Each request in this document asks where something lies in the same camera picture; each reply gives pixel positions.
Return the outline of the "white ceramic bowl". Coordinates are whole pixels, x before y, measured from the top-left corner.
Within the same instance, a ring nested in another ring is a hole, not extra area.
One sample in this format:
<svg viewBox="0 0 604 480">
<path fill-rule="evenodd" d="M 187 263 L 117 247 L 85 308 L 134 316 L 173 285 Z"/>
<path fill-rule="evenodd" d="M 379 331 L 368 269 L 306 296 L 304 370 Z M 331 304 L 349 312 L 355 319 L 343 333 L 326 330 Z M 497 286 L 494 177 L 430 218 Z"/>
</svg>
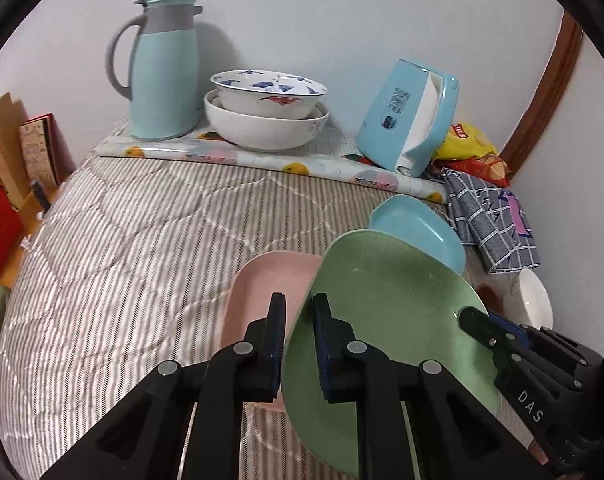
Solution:
<svg viewBox="0 0 604 480">
<path fill-rule="evenodd" d="M 525 322 L 535 328 L 553 327 L 553 310 L 544 284 L 537 274 L 524 269 L 518 274 Z"/>
</svg>

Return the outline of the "green square plate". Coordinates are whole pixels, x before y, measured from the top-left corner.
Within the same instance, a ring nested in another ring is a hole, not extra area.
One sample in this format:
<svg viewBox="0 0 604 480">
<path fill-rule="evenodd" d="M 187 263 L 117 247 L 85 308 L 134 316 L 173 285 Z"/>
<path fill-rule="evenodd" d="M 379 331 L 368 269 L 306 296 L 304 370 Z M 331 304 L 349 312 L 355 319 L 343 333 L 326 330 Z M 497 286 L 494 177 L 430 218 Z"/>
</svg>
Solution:
<svg viewBox="0 0 604 480">
<path fill-rule="evenodd" d="M 499 410 L 492 352 L 466 334 L 457 313 L 485 309 L 461 275 L 398 238 L 356 230 L 327 249 L 311 295 L 327 295 L 335 318 L 349 322 L 358 339 L 394 361 L 441 362 L 492 413 Z M 285 345 L 285 411 L 311 454 L 345 474 L 356 474 L 356 411 L 323 397 L 311 312 L 302 308 Z"/>
</svg>

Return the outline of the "pink square plate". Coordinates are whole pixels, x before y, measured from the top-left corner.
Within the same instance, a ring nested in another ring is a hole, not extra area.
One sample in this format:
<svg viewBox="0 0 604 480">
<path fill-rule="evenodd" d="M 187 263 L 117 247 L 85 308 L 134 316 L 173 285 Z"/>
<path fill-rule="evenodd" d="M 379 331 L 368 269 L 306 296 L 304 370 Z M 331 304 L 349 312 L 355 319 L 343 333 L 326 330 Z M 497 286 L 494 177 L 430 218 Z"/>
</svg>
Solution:
<svg viewBox="0 0 604 480">
<path fill-rule="evenodd" d="M 249 324 L 267 317 L 274 292 L 285 296 L 285 347 L 320 263 L 319 256 L 288 250 L 264 252 L 248 261 L 230 285 L 218 349 L 244 340 Z"/>
</svg>

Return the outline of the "light blue square plate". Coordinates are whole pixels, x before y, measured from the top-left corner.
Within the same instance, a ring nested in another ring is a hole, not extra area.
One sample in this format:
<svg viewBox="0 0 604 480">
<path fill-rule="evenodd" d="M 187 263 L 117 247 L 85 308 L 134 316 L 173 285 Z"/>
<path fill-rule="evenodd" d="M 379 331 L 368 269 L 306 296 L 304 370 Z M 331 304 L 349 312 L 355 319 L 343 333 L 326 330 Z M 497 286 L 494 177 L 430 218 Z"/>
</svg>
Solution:
<svg viewBox="0 0 604 480">
<path fill-rule="evenodd" d="M 418 248 L 458 274 L 466 269 L 466 251 L 449 224 L 411 196 L 395 195 L 370 214 L 368 228 Z"/>
</svg>

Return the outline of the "grey checkered cloth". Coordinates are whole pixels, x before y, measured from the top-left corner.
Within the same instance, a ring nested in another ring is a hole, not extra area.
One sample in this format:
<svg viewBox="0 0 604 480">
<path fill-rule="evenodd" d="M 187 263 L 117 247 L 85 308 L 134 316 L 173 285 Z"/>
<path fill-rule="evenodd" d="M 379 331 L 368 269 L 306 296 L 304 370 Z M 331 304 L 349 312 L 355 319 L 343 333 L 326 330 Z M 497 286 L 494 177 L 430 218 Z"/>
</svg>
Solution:
<svg viewBox="0 0 604 480">
<path fill-rule="evenodd" d="M 442 170 L 448 218 L 464 246 L 480 253 L 487 274 L 518 273 L 540 265 L 530 223 L 509 188 L 471 174 Z"/>
</svg>

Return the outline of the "orange snack bag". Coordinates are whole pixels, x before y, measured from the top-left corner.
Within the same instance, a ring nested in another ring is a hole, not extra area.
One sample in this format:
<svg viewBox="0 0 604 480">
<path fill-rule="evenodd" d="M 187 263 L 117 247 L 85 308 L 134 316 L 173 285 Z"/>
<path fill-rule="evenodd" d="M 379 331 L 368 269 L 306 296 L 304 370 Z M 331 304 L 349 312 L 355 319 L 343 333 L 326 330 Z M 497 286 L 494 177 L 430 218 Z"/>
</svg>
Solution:
<svg viewBox="0 0 604 480">
<path fill-rule="evenodd" d="M 439 160 L 437 165 L 464 172 L 493 185 L 500 186 L 500 188 L 507 188 L 510 185 L 509 176 L 511 171 L 507 162 L 502 160 L 498 155 L 487 154 L 480 158 Z"/>
</svg>

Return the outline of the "striped quilted table cover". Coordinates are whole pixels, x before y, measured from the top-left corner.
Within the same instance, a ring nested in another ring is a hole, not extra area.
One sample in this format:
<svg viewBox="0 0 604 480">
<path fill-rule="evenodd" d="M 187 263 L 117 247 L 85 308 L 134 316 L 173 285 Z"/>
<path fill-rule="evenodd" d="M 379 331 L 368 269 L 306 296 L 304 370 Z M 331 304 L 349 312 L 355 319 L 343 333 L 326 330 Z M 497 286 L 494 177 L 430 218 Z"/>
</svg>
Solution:
<svg viewBox="0 0 604 480">
<path fill-rule="evenodd" d="M 160 362 L 210 359 L 233 279 L 322 255 L 376 188 L 178 160 L 87 157 L 22 259 L 0 333 L 0 438 L 36 479 Z"/>
</svg>

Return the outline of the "yellow chips bag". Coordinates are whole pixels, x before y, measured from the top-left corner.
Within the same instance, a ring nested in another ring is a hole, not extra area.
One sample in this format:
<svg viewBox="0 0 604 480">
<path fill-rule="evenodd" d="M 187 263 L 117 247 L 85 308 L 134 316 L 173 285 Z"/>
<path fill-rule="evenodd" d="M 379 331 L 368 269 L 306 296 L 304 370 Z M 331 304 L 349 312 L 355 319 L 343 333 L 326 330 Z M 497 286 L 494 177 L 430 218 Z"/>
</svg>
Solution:
<svg viewBox="0 0 604 480">
<path fill-rule="evenodd" d="M 434 152 L 434 160 L 462 160 L 497 155 L 498 151 L 488 137 L 465 122 L 456 122 L 448 128 L 445 140 Z"/>
</svg>

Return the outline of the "light blue electric kettle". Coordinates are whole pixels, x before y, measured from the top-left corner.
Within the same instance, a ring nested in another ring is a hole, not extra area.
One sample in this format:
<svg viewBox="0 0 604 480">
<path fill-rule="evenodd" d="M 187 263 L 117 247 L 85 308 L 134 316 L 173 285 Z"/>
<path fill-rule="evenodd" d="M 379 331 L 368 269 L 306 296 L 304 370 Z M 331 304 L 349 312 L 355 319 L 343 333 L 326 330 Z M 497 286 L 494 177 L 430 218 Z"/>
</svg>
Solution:
<svg viewBox="0 0 604 480">
<path fill-rule="evenodd" d="M 456 77 L 401 58 L 359 129 L 358 150 L 386 170 L 421 176 L 453 123 L 459 90 Z"/>
</svg>

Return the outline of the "fruit pattern mat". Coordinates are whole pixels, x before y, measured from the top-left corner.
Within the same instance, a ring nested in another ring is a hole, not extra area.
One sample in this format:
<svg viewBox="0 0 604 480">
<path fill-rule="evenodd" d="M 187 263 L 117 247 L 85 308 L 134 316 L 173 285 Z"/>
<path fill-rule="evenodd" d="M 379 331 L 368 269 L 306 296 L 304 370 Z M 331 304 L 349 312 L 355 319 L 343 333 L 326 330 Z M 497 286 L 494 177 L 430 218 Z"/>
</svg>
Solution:
<svg viewBox="0 0 604 480">
<path fill-rule="evenodd" d="M 447 202 L 442 183 L 396 174 L 375 166 L 361 155 L 353 139 L 336 128 L 323 128 L 315 140 L 300 148 L 270 153 L 233 145 L 211 128 L 164 141 L 137 140 L 123 127 L 102 140 L 99 156 L 188 160 L 298 174 L 405 194 L 436 204 Z"/>
</svg>

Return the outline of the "patterned book box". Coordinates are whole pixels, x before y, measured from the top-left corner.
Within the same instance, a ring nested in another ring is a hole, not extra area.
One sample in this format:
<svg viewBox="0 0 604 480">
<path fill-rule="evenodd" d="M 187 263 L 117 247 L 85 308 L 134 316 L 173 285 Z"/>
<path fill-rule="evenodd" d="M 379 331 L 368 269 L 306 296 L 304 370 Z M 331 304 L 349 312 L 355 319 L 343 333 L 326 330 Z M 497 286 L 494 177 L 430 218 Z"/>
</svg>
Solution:
<svg viewBox="0 0 604 480">
<path fill-rule="evenodd" d="M 73 160 L 52 113 L 29 119 L 19 128 L 26 173 L 44 188 L 59 188 L 72 174 Z"/>
</svg>

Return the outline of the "patterned white bowl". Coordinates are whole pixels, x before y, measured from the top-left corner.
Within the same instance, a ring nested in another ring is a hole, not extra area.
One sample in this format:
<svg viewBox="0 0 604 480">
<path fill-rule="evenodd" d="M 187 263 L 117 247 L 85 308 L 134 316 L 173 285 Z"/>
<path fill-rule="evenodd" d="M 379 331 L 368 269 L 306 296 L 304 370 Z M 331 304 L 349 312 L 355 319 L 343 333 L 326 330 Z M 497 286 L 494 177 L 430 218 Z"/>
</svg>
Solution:
<svg viewBox="0 0 604 480">
<path fill-rule="evenodd" d="M 277 70 L 225 70 L 210 81 L 225 110 L 259 117 L 305 118 L 328 93 L 320 82 Z"/>
</svg>

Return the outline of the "light blue thermos jug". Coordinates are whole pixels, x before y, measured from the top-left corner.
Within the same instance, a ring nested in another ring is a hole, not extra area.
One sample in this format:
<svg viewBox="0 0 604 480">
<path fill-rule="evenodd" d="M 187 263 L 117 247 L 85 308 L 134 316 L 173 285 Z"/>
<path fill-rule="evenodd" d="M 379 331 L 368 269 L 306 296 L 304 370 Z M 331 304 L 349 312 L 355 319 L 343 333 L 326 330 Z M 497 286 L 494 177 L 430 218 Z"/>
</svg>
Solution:
<svg viewBox="0 0 604 480">
<path fill-rule="evenodd" d="M 184 136 L 203 114 L 200 60 L 195 17 L 197 0 L 138 0 L 142 13 L 111 38 L 104 69 L 111 87 L 128 101 L 131 135 L 144 141 Z M 124 32 L 136 36 L 128 62 L 128 79 L 114 70 L 116 47 Z"/>
</svg>

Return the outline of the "brown cardboard box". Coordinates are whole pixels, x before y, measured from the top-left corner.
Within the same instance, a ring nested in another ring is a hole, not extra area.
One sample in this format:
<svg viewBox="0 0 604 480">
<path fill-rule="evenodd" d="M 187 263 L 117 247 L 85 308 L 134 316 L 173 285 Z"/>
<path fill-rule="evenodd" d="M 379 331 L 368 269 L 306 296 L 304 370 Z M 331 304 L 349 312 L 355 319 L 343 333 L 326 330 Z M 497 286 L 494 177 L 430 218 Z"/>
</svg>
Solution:
<svg viewBox="0 0 604 480">
<path fill-rule="evenodd" d="M 31 192 L 19 136 L 27 119 L 22 103 L 5 92 L 0 97 L 0 187 L 14 209 L 20 209 Z"/>
</svg>

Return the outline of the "brown wooden door frame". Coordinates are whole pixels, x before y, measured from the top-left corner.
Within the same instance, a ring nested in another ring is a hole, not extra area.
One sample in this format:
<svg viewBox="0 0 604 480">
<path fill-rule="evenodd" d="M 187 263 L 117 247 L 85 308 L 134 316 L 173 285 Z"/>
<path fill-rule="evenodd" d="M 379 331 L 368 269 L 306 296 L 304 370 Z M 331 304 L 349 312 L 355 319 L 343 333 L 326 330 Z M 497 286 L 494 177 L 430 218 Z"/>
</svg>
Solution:
<svg viewBox="0 0 604 480">
<path fill-rule="evenodd" d="M 556 114 L 572 79 L 582 50 L 582 40 L 584 40 L 584 31 L 571 14 L 563 11 L 556 42 L 544 73 L 530 99 L 530 105 L 500 154 L 507 162 L 512 176 L 516 175 L 528 156 L 533 153 Z"/>
</svg>

